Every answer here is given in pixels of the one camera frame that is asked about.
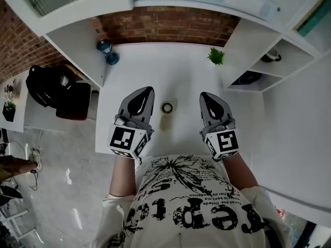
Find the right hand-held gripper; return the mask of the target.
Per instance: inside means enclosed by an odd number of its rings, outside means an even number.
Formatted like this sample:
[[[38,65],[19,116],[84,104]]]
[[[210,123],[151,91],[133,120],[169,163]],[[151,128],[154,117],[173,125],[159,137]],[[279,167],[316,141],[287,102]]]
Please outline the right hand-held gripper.
[[[238,153],[235,120],[230,106],[208,92],[200,94],[199,104],[205,126],[200,134],[214,161],[219,162]]]

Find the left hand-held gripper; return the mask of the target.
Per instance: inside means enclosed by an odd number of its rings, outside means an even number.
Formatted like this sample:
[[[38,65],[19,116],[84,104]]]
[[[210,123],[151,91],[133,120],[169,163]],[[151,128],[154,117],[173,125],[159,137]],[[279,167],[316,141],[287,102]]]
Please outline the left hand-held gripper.
[[[121,103],[114,124],[109,127],[108,148],[116,156],[138,160],[154,132],[149,121],[153,114],[155,91],[140,88]]]

